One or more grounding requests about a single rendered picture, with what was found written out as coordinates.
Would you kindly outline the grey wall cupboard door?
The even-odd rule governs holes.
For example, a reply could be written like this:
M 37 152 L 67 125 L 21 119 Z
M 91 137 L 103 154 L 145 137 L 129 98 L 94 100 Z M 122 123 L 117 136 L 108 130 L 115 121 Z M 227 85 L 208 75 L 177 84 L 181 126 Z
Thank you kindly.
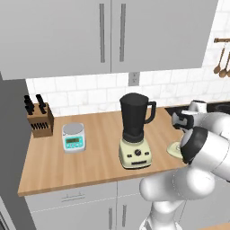
M 111 0 L 111 71 L 202 67 L 218 0 Z M 124 61 L 120 12 L 126 4 Z
M 101 63 L 100 4 L 104 4 L 105 63 Z M 0 0 L 4 80 L 110 71 L 111 0 Z

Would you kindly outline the grey base cupboard door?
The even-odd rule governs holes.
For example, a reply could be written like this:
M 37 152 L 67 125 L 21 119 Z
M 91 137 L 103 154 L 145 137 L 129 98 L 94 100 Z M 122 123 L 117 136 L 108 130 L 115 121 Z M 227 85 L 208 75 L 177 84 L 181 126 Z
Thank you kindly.
M 109 208 L 112 229 L 116 229 L 116 200 L 106 199 L 32 212 L 37 230 L 109 230 Z
M 126 225 L 122 227 L 122 209 L 127 205 Z M 117 230 L 139 230 L 142 222 L 148 217 L 151 202 L 145 201 L 140 194 L 118 197 Z

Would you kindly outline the grey fridge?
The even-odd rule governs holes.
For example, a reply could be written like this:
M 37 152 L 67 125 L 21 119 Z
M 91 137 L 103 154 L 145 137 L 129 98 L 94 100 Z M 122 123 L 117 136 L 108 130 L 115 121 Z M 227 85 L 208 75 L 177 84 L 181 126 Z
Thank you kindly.
M 15 230 L 36 230 L 24 197 L 18 196 L 22 169 L 31 137 L 24 95 L 25 80 L 0 75 L 0 197 Z

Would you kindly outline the black handled knife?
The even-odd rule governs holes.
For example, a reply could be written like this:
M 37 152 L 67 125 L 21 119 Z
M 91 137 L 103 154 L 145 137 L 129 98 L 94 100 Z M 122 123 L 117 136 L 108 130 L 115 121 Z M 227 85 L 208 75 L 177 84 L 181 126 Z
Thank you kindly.
M 42 114 L 46 114 L 47 112 L 45 111 L 45 107 L 46 107 L 46 103 L 43 101 L 42 97 L 40 94 L 36 94 L 36 98 L 39 102 L 39 107 L 40 107 L 40 111 Z
M 34 112 L 34 104 L 32 103 L 29 95 L 24 96 L 24 103 L 25 103 L 26 111 L 28 112 L 29 115 L 32 115 Z

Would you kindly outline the wooden knife block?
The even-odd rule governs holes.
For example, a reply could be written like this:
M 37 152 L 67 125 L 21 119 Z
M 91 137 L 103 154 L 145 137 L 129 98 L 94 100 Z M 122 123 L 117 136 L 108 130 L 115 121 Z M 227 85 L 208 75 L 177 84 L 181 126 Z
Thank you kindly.
M 53 136 L 54 116 L 47 102 L 44 111 L 45 113 L 42 113 L 39 105 L 35 103 L 32 115 L 27 115 L 27 120 L 31 125 L 31 131 L 34 138 Z

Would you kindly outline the cream blender base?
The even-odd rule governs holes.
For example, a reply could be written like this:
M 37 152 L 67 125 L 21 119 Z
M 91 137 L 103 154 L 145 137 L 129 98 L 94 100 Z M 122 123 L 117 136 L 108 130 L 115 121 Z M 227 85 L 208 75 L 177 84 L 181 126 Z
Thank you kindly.
M 152 163 L 152 153 L 145 139 L 136 143 L 121 139 L 119 142 L 119 159 L 125 169 L 145 168 Z

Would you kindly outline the black hob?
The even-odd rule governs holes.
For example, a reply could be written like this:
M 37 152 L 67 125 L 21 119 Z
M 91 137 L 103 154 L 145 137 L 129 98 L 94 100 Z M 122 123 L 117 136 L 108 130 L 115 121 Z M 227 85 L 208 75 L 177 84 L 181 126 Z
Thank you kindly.
M 177 110 L 185 110 L 189 109 L 189 105 L 181 105 L 168 107 L 165 110 L 169 113 L 170 116 L 173 115 Z M 223 112 L 230 115 L 230 101 L 225 102 L 209 102 L 207 105 L 207 112 Z

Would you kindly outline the narrow grey drawer front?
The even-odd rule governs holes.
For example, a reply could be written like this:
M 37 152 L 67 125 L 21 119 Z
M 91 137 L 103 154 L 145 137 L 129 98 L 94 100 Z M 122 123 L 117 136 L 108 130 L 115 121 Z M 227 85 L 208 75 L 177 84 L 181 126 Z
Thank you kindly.
M 137 195 L 140 193 L 139 184 L 143 178 L 135 178 L 118 182 L 118 196 Z

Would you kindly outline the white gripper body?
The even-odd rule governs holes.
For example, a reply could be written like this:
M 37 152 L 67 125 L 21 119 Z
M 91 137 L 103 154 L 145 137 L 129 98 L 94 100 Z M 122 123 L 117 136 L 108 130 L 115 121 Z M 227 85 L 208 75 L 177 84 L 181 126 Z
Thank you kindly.
M 194 118 L 190 114 L 184 114 L 178 110 L 172 114 L 172 125 L 176 129 L 189 130 L 194 126 Z

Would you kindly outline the black blender jar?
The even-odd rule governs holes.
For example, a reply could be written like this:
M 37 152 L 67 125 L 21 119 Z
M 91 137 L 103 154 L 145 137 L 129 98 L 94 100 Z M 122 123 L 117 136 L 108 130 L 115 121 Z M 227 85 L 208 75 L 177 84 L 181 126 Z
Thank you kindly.
M 122 137 L 129 143 L 141 142 L 144 125 L 155 118 L 156 102 L 139 93 L 128 93 L 119 99 L 123 122 Z

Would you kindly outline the white teal kitchen scale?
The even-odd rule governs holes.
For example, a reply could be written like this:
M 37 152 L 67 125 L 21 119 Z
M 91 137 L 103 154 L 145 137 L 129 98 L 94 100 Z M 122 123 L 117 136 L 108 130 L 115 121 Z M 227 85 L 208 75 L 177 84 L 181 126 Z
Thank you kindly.
M 73 122 L 62 128 L 63 149 L 66 154 L 82 153 L 86 149 L 84 124 Z

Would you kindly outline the grey wall socket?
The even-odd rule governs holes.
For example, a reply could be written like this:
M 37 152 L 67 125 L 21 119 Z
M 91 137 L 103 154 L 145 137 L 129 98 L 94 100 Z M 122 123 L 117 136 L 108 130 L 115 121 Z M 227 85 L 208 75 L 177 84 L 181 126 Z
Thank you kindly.
M 128 85 L 129 86 L 139 86 L 139 72 L 130 72 L 128 74 Z

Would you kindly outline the wide grey drawer front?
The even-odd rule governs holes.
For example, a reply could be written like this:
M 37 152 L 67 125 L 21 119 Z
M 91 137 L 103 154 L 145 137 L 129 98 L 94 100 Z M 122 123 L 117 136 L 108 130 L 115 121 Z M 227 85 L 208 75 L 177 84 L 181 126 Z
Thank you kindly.
M 66 196 L 66 194 L 75 195 L 78 193 L 84 194 L 85 198 L 68 202 L 61 201 L 61 199 Z M 91 201 L 112 199 L 115 198 L 116 195 L 117 183 L 110 182 L 69 190 L 58 190 L 36 195 L 30 195 L 26 196 L 25 200 L 30 212 L 36 212 L 51 208 L 60 208 L 74 204 L 87 203 Z

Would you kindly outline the wooden hanging spoon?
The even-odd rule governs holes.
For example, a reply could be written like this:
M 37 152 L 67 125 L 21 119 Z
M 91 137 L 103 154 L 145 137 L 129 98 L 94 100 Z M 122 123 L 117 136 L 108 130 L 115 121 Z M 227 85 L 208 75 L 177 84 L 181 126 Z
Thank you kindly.
M 226 50 L 226 45 L 224 45 L 224 47 L 222 48 L 222 51 L 221 51 L 221 55 L 220 55 L 218 64 L 217 64 L 217 66 L 214 68 L 214 74 L 218 74 L 218 73 L 220 72 L 220 64 L 221 64 L 223 55 L 224 55 L 224 53 L 225 53 L 225 50 Z
M 221 78 L 224 78 L 224 77 L 227 75 L 226 69 L 227 69 L 229 60 L 230 60 L 230 52 L 229 52 L 229 54 L 228 54 L 228 58 L 227 58 L 227 61 L 226 61 L 226 66 L 225 66 L 225 68 L 222 69 L 222 70 L 219 72 L 219 76 L 220 76 Z

